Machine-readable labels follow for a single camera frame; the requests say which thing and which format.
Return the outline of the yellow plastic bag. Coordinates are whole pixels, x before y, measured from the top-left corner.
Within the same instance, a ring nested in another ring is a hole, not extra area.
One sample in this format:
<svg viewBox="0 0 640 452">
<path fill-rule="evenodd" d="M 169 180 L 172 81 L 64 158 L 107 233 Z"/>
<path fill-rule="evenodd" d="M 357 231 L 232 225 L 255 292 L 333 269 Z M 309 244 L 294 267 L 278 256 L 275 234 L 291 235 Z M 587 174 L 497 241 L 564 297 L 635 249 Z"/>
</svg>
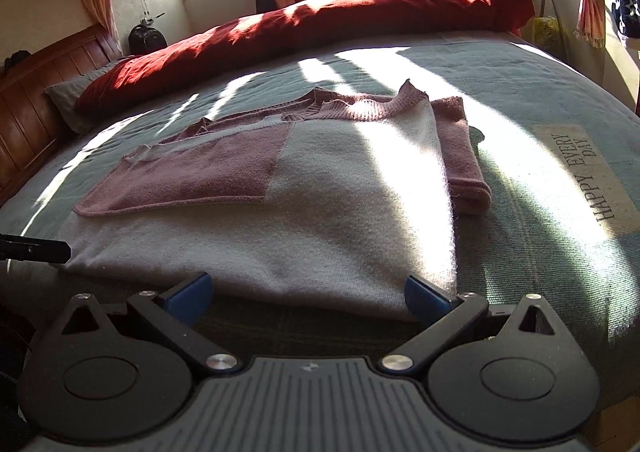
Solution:
<svg viewBox="0 0 640 452">
<path fill-rule="evenodd" d="M 532 43 L 555 58 L 565 60 L 566 49 L 559 21 L 554 17 L 532 20 Z"/>
</svg>

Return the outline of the right orange curtain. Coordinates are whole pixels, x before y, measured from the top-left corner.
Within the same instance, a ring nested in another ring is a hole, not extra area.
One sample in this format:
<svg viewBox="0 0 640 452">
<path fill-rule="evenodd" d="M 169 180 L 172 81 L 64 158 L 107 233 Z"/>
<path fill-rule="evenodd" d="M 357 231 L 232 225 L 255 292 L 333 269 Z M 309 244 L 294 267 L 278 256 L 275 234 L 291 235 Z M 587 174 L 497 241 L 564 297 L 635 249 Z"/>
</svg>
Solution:
<svg viewBox="0 0 640 452">
<path fill-rule="evenodd" d="M 580 0 L 576 35 L 593 48 L 605 46 L 605 4 L 604 0 Z"/>
</svg>

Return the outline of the black backpack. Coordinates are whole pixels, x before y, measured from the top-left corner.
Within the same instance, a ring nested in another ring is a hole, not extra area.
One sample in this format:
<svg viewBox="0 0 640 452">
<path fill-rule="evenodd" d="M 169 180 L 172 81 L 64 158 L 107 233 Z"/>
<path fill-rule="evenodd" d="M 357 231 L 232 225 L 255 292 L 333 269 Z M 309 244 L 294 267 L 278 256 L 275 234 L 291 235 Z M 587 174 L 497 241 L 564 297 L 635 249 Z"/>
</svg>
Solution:
<svg viewBox="0 0 640 452">
<path fill-rule="evenodd" d="M 128 47 L 131 55 L 142 56 L 157 52 L 168 46 L 165 36 L 154 27 L 154 18 L 145 12 L 140 22 L 128 34 Z"/>
</svg>

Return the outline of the wooden headboard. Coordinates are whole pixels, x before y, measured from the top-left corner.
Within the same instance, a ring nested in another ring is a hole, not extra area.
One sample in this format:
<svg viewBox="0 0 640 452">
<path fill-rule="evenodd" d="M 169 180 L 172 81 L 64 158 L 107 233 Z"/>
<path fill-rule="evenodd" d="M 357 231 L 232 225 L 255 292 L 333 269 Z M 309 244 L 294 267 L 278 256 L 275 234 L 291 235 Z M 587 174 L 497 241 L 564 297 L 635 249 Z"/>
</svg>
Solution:
<svg viewBox="0 0 640 452">
<path fill-rule="evenodd" d="M 1 76 L 1 201 L 12 198 L 70 140 L 44 90 L 109 64 L 122 52 L 99 24 L 38 50 Z"/>
</svg>

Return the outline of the grey pillow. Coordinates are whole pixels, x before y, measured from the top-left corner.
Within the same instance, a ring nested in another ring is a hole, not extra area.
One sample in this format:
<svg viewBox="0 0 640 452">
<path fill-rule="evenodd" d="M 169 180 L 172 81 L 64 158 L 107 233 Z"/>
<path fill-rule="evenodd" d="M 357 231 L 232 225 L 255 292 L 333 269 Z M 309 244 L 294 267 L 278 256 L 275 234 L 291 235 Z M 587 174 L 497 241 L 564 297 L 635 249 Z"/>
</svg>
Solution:
<svg viewBox="0 0 640 452">
<path fill-rule="evenodd" d="M 92 131 L 96 124 L 87 120 L 85 116 L 82 116 L 76 111 L 77 100 L 93 81 L 114 69 L 117 64 L 128 60 L 129 57 L 122 57 L 111 61 L 102 68 L 74 76 L 65 82 L 50 85 L 43 90 L 43 93 L 48 97 L 51 104 L 58 109 L 58 112 L 61 113 L 66 125 L 70 127 L 74 133 L 85 135 L 89 133 L 89 131 Z"/>
</svg>

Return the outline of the red duvet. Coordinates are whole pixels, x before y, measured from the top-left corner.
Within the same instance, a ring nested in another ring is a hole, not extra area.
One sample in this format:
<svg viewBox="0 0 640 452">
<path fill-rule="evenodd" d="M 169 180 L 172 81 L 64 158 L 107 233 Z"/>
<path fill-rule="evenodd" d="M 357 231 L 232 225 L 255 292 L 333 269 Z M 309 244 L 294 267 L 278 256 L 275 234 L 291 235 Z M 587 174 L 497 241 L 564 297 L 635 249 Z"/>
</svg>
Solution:
<svg viewBox="0 0 640 452">
<path fill-rule="evenodd" d="M 533 0 L 306 0 L 120 61 L 82 92 L 75 110 L 101 122 L 145 101 L 303 50 L 383 35 L 515 33 L 534 15 Z"/>
</svg>

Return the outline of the pink and white sweater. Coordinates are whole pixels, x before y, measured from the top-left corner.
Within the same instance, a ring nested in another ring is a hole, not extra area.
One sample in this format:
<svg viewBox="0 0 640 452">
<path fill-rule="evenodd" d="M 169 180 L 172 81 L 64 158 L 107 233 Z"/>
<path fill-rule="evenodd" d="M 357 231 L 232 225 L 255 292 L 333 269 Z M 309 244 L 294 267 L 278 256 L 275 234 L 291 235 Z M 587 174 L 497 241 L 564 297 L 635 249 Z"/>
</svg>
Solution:
<svg viewBox="0 0 640 452">
<path fill-rule="evenodd" d="M 74 275 L 393 319 L 418 276 L 457 288 L 454 217 L 491 192 L 460 97 L 314 88 L 142 145 L 70 212 Z"/>
</svg>

